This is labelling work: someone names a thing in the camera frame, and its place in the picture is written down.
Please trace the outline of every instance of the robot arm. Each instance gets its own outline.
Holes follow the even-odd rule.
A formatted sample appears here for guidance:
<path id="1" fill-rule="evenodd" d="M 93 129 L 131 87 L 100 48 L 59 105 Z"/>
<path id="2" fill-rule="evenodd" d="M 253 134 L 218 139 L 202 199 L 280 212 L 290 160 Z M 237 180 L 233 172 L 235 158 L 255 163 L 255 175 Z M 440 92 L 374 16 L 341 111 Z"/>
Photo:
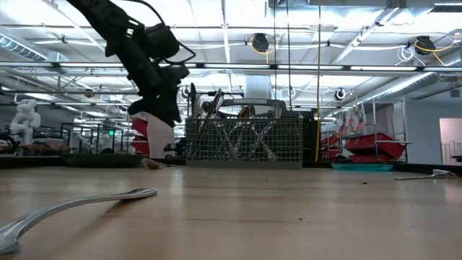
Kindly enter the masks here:
<path id="1" fill-rule="evenodd" d="M 171 127 L 175 125 L 173 121 L 181 122 L 176 103 L 178 84 L 189 75 L 184 62 L 196 54 L 176 40 L 155 9 L 142 0 L 126 0 L 148 6 L 160 18 L 161 23 L 145 28 L 110 0 L 67 1 L 107 41 L 105 55 L 117 55 L 128 72 L 128 79 L 138 86 L 142 99 L 133 103 L 128 112 L 134 115 L 146 111 Z M 192 56 L 182 62 L 168 61 L 180 46 Z M 161 61 L 180 66 L 160 67 Z"/>

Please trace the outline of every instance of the table surface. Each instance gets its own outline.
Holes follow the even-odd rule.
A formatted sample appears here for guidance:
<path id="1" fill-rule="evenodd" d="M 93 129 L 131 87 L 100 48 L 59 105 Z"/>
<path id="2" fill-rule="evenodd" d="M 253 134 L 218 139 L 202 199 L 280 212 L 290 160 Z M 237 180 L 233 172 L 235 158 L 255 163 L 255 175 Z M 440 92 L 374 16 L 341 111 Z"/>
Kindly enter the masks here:
<path id="1" fill-rule="evenodd" d="M 0 170 L 0 225 L 48 204 L 153 187 L 68 209 L 16 259 L 460 259 L 462 181 L 331 169 Z"/>

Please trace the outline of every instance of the cable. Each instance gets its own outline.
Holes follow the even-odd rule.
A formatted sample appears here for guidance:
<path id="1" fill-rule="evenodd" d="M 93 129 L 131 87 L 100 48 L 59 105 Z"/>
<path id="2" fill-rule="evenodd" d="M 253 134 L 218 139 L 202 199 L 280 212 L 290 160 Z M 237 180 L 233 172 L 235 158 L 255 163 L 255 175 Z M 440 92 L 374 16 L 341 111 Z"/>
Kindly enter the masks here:
<path id="1" fill-rule="evenodd" d="M 438 57 L 438 55 L 437 55 L 435 52 L 433 53 L 433 55 L 435 55 L 435 58 L 436 58 L 443 66 L 448 66 L 448 65 L 446 65 L 446 64 L 441 60 L 440 57 Z"/>
<path id="2" fill-rule="evenodd" d="M 292 111 L 292 82 L 291 76 L 292 73 L 290 72 L 290 24 L 289 24 L 289 0 L 286 0 L 286 13 L 287 13 L 287 41 L 289 42 L 289 104 L 290 104 L 290 111 Z"/>
<path id="3" fill-rule="evenodd" d="M 427 51 L 427 52 L 431 52 L 431 53 L 437 53 L 437 52 L 440 52 L 440 51 L 446 51 L 450 48 L 452 48 L 454 46 L 454 44 L 456 44 L 456 39 L 458 37 L 458 33 L 456 33 L 454 35 L 454 39 L 453 39 L 453 42 L 448 46 L 448 47 L 445 47 L 445 48 L 441 48 L 441 49 L 437 49 L 437 50 L 430 50 L 430 49 L 426 49 L 426 48 L 422 48 L 420 46 L 417 45 L 417 43 L 420 43 L 419 40 L 416 40 L 414 42 L 414 46 L 416 46 L 416 48 L 418 48 L 419 50 L 422 50 L 422 51 Z"/>
<path id="4" fill-rule="evenodd" d="M 316 88 L 316 110 L 318 117 L 318 129 L 316 131 L 316 152 L 315 162 L 318 162 L 319 156 L 319 132 L 321 132 L 321 112 L 319 110 L 319 85 L 321 84 L 321 0 L 318 2 L 319 24 L 318 24 L 318 86 Z"/>
<path id="5" fill-rule="evenodd" d="M 165 22 L 164 22 L 164 19 L 162 19 L 162 17 L 160 16 L 160 14 L 156 11 L 156 9 L 154 7 L 152 7 L 152 5 L 148 4 L 147 2 L 143 1 L 143 0 L 124 0 L 124 1 L 131 1 L 131 2 L 135 2 L 135 3 L 139 3 L 139 4 L 143 4 L 145 6 L 147 6 L 149 9 L 151 9 L 151 11 L 153 11 L 157 17 L 159 18 L 160 22 L 164 25 L 165 25 Z M 189 57 L 189 58 L 186 58 L 182 61 L 169 61 L 168 59 L 164 58 L 163 60 L 165 62 L 167 62 L 168 64 L 170 65 L 183 65 L 185 62 L 187 61 L 190 61 L 191 59 L 194 59 L 196 57 L 196 53 L 193 52 L 190 48 L 188 48 L 186 45 L 182 44 L 181 42 L 178 41 L 178 44 L 180 46 L 182 46 L 185 50 L 187 50 L 188 52 L 190 52 L 192 55 Z"/>
<path id="6" fill-rule="evenodd" d="M 156 11 L 156 9 L 154 9 L 154 7 L 152 7 L 152 5 L 148 4 L 147 2 L 142 1 L 142 0 L 124 0 L 124 1 L 131 1 L 131 2 L 134 2 L 134 3 L 138 3 L 138 4 L 144 4 L 144 5 L 147 6 L 149 9 L 151 9 L 151 10 L 157 15 L 157 17 L 159 18 L 160 22 L 161 22 L 163 25 L 165 25 L 164 19 L 162 19 L 162 17 L 161 17 L 160 14 Z"/>

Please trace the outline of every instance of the wire dish rack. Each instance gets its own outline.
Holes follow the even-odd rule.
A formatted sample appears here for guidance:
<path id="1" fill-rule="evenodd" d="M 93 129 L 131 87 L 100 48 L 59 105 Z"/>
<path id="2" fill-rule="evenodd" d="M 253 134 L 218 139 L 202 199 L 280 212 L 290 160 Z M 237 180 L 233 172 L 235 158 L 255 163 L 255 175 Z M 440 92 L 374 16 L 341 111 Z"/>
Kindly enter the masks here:
<path id="1" fill-rule="evenodd" d="M 186 120 L 186 165 L 301 168 L 301 118 Z"/>

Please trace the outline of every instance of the green tray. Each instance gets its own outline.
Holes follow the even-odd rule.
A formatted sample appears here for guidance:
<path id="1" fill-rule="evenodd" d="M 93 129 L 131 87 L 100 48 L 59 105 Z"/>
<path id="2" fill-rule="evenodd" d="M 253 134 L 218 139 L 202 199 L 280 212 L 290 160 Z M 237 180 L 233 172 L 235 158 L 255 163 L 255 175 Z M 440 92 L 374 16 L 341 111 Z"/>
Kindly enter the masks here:
<path id="1" fill-rule="evenodd" d="M 354 171 L 389 171 L 393 165 L 379 163 L 331 163 L 332 168 L 336 170 L 354 170 Z"/>

